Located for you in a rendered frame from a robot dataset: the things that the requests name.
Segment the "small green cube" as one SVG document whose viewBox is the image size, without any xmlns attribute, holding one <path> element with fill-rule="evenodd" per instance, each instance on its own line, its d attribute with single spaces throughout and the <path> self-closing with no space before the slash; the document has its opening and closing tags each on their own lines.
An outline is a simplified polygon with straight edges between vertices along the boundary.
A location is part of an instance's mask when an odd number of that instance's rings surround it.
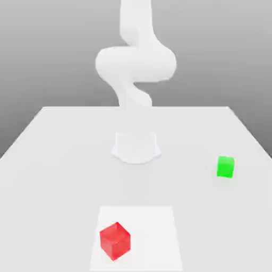
<svg viewBox="0 0 272 272">
<path fill-rule="evenodd" d="M 217 176 L 232 178 L 235 161 L 233 157 L 219 156 L 217 162 Z"/>
</svg>

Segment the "small red cube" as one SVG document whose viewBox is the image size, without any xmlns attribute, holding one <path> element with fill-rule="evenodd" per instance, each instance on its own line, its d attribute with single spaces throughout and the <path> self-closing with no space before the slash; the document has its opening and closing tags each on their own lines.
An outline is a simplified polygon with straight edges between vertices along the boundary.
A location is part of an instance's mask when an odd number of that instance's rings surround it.
<svg viewBox="0 0 272 272">
<path fill-rule="evenodd" d="M 131 250 L 131 235 L 119 222 L 101 230 L 99 236 L 100 247 L 112 261 Z"/>
</svg>

